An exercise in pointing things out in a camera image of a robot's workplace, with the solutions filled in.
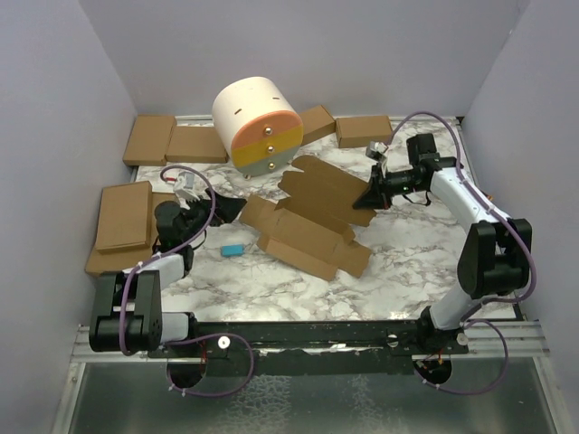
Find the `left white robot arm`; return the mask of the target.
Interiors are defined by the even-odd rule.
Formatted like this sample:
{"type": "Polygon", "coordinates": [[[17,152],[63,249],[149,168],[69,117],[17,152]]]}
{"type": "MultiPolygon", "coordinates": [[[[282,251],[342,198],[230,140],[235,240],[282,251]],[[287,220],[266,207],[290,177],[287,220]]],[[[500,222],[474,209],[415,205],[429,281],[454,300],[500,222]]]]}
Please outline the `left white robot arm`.
{"type": "Polygon", "coordinates": [[[151,258],[98,277],[89,332],[93,351],[132,355],[167,343],[183,357],[197,351],[200,335],[195,331],[195,315],[164,313],[161,290],[191,271],[192,241],[205,239],[208,227],[233,222],[247,203],[210,189],[205,192],[207,199],[188,201],[185,207],[175,200],[155,206],[157,237],[151,258]]]}

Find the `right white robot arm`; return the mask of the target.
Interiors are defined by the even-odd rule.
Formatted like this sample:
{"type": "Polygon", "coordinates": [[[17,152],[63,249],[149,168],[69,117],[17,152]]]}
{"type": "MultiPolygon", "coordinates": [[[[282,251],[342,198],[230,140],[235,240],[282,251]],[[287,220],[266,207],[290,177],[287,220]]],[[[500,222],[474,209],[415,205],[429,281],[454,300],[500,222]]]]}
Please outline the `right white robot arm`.
{"type": "Polygon", "coordinates": [[[388,209],[395,196],[433,194],[449,209],[466,233],[457,265],[457,283],[440,301],[420,314],[415,332],[417,346],[435,354],[460,331],[474,310],[496,298],[525,287],[530,279],[528,261],[532,227],[493,206],[474,186],[454,156],[441,156],[431,134],[406,141],[410,169],[386,168],[386,144],[372,142],[366,155],[375,160],[365,191],[355,200],[357,210],[388,209]]]}

